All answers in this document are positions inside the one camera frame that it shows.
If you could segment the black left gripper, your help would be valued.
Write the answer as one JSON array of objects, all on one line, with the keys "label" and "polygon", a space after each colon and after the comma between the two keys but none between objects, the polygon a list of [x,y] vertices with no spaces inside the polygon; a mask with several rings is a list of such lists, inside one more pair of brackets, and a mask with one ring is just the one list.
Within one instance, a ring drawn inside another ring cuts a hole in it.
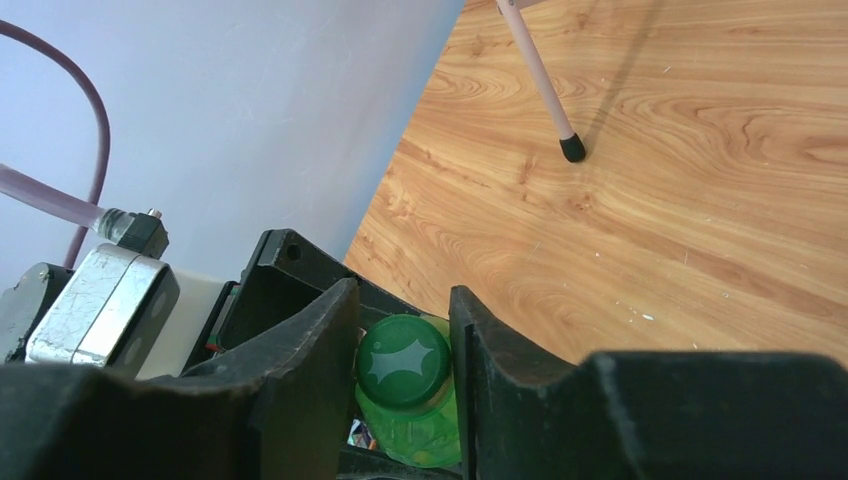
[{"label": "black left gripper", "polygon": [[361,279],[291,229],[263,233],[217,335],[193,344],[185,375],[349,375],[360,328],[422,312]]}]

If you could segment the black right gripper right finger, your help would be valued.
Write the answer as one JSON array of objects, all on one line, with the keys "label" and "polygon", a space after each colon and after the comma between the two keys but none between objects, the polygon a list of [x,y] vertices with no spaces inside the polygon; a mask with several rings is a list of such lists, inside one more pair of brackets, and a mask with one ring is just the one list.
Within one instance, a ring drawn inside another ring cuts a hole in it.
[{"label": "black right gripper right finger", "polygon": [[467,479],[843,479],[847,372],[789,352],[599,351],[578,364],[450,294]]}]

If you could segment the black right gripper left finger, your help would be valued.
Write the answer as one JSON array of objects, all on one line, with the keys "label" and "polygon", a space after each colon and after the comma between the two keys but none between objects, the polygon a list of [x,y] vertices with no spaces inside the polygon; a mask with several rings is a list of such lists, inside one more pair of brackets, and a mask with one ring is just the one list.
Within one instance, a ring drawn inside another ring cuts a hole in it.
[{"label": "black right gripper left finger", "polygon": [[180,377],[1,369],[5,479],[332,479],[349,430],[359,286]]}]

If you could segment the green plastic bottle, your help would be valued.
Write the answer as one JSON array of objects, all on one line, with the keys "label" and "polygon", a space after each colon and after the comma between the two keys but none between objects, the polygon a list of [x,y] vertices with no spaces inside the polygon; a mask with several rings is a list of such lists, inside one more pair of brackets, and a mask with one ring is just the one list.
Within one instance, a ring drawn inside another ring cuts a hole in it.
[{"label": "green plastic bottle", "polygon": [[355,397],[377,446],[419,468],[461,461],[449,322],[396,314],[369,328],[355,356]]}]

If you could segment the pink music stand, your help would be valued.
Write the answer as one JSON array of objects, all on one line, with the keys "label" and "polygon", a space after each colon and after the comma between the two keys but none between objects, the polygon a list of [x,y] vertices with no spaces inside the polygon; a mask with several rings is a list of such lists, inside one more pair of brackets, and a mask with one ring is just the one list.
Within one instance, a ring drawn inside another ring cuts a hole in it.
[{"label": "pink music stand", "polygon": [[496,4],[553,121],[564,157],[570,163],[584,161],[587,157],[586,147],[571,125],[562,106],[541,55],[520,12],[520,2],[497,0]]}]

